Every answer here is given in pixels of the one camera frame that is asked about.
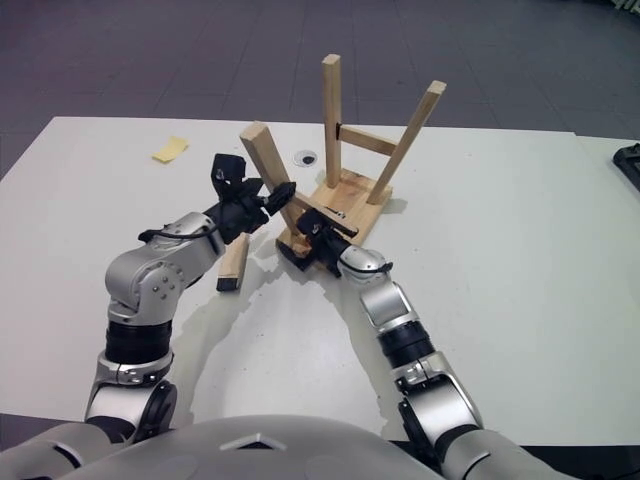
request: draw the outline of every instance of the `yellow sticky note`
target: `yellow sticky note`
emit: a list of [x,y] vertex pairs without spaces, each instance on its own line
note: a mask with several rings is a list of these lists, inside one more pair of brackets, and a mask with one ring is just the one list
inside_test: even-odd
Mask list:
[[169,143],[159,152],[153,154],[153,158],[162,163],[169,163],[180,155],[189,146],[189,143],[180,137],[170,137]]

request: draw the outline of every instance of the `cable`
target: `cable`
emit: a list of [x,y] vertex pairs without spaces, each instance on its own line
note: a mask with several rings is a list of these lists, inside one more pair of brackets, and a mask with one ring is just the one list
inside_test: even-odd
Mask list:
[[609,480],[620,480],[621,478],[627,478],[627,477],[630,477],[631,475],[635,475],[636,473],[640,473],[640,468],[636,468],[631,472],[623,473],[622,475],[618,475],[616,477],[611,477]]
[[196,240],[198,238],[208,237],[209,235],[216,232],[217,230],[218,230],[217,225],[210,230],[207,229],[200,233],[190,233],[190,234],[184,234],[184,235],[177,234],[177,233],[168,233],[163,230],[145,230],[140,235],[138,235],[138,240],[141,240],[143,242],[148,242],[155,236],[171,238],[174,240]]

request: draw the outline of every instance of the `wooden stool leg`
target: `wooden stool leg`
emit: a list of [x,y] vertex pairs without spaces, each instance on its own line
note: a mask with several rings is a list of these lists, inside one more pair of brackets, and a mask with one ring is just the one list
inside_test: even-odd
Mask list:
[[418,108],[416,108],[411,120],[409,120],[407,129],[402,134],[402,138],[398,142],[398,146],[393,150],[391,158],[389,158],[389,161],[380,174],[373,190],[371,190],[369,198],[367,198],[367,203],[372,205],[380,203],[384,187],[387,186],[389,180],[391,180],[391,177],[400,166],[400,162],[407,154],[409,147],[411,147],[411,144],[418,136],[418,133],[420,133],[422,125],[424,125],[424,122],[427,121],[429,115],[433,112],[433,109],[440,99],[440,95],[444,93],[446,87],[447,85],[445,83],[438,81],[434,81],[429,85],[429,88],[418,104]]
[[[267,125],[253,122],[240,134],[240,140],[270,192],[281,183],[291,181]],[[289,202],[280,213],[291,233],[299,235],[296,221],[302,209]]]
[[244,269],[247,266],[250,237],[248,233],[241,233],[224,252],[220,270],[218,270],[216,290],[219,292],[232,292],[240,288]]
[[327,186],[335,188],[340,181],[342,153],[338,128],[342,123],[340,56],[327,55],[322,61],[324,101],[324,144],[327,162]]

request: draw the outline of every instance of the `broken wooden leg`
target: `broken wooden leg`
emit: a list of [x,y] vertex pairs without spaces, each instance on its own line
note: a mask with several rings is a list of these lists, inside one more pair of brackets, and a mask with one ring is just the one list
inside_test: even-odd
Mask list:
[[218,271],[216,290],[219,292],[232,292],[240,288],[244,277],[244,269],[247,265],[249,238],[250,235],[248,233],[241,233],[227,247]]

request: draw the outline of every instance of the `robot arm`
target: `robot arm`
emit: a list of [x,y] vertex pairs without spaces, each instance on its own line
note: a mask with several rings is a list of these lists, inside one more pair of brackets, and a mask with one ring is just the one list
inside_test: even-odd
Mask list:
[[375,251],[351,245],[315,210],[298,220],[315,259],[359,292],[396,387],[405,431],[422,459],[449,480],[568,479],[500,434],[480,413],[444,353],[437,351],[392,268]]
[[224,254],[225,244],[268,222],[293,197],[295,183],[260,197],[245,161],[216,155],[211,179],[220,202],[161,230],[117,257],[105,283],[111,295],[107,344],[98,356],[85,422],[55,427],[2,454],[0,477],[57,478],[169,429],[177,392],[164,377],[173,361],[171,322],[182,293]]

